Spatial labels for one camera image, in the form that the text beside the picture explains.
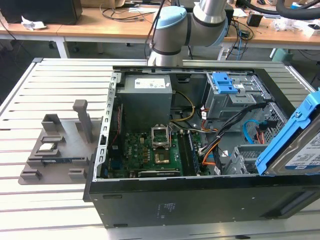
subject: floor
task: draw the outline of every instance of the floor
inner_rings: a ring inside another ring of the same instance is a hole
[[[49,43],[45,41],[23,41],[21,42],[25,49],[33,57],[59,58],[56,48],[50,49]],[[33,57],[21,47],[17,42],[13,42],[13,51],[2,49],[0,51],[0,103],[4,101],[27,67],[30,65]],[[79,48],[78,52],[73,51],[74,46]],[[95,59],[144,59],[144,45],[131,44],[126,47],[124,43],[104,43],[103,54],[97,53],[97,44],[93,42],[79,42],[77,45],[73,42],[68,43],[71,58],[95,58]],[[219,48],[213,47],[194,47],[193,58],[195,60],[216,60],[219,54]],[[303,56],[299,51],[293,50],[292,66],[310,82],[315,74],[320,71],[317,61],[320,61],[320,51],[307,51]],[[242,61],[270,61],[269,55],[271,49],[249,48],[243,55]],[[189,59],[188,49],[182,49],[183,59]],[[229,60],[235,60],[236,56],[231,55]],[[320,86],[320,82],[315,81],[312,84],[315,88]]]

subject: hard drive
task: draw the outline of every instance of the hard drive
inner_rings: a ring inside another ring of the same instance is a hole
[[[260,175],[320,173],[320,91],[310,93],[256,160]]]

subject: orange wire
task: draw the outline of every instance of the orange wire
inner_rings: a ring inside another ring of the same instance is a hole
[[[265,144],[265,134],[264,134],[264,132],[261,133],[261,137],[262,137],[262,144]]]
[[[210,108],[206,108],[206,109],[202,110],[201,112],[206,112],[206,111],[209,111],[209,110],[210,110]],[[203,120],[203,122],[201,123],[201,129],[202,129],[203,131],[210,132],[210,129],[209,129],[209,128],[205,128],[205,123],[206,123],[206,121],[207,121],[207,120]]]
[[[209,154],[212,152],[212,150],[220,143],[220,141],[218,141],[215,145],[213,145],[210,150],[206,153],[206,155],[204,156],[203,158],[203,161],[202,161],[202,165],[216,165],[214,162],[206,162]]]
[[[258,139],[258,142],[259,142],[260,144],[262,144],[261,141],[260,141],[258,132],[256,133],[256,138]]]

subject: black box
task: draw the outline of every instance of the black box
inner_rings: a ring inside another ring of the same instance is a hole
[[[230,28],[230,24],[231,24],[231,20],[234,16],[234,8],[229,5],[228,3],[225,4],[225,7],[224,7],[224,10],[225,10],[225,14],[226,14],[226,18],[228,19],[228,30],[226,31],[225,33],[225,36],[228,35],[228,32],[229,32],[229,28]]]
[[[259,27],[262,17],[263,16],[261,14],[255,14],[250,12],[248,19],[246,20],[246,24],[249,27]]]
[[[235,1],[235,7],[236,8],[241,8],[241,9],[246,9],[247,6],[243,3],[243,0],[236,0]]]
[[[82,13],[80,0],[0,0],[0,11],[9,24],[25,19],[45,24],[75,25]]]

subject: yellow wire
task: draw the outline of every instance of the yellow wire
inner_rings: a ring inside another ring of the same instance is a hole
[[[170,121],[171,122],[182,122],[182,121],[186,121],[186,120],[189,120],[190,118],[192,118],[193,117],[193,115],[195,114],[195,108],[196,108],[196,106],[192,103],[192,101],[186,96],[186,95],[184,95],[182,92],[180,92],[180,91],[176,91],[177,93],[180,93],[182,96],[184,96],[187,100],[188,100],[188,102],[191,104],[191,106],[192,106],[192,112],[191,112],[191,114],[189,115],[189,116],[187,116],[187,117],[185,117],[185,118],[180,118],[180,119],[171,119]]]

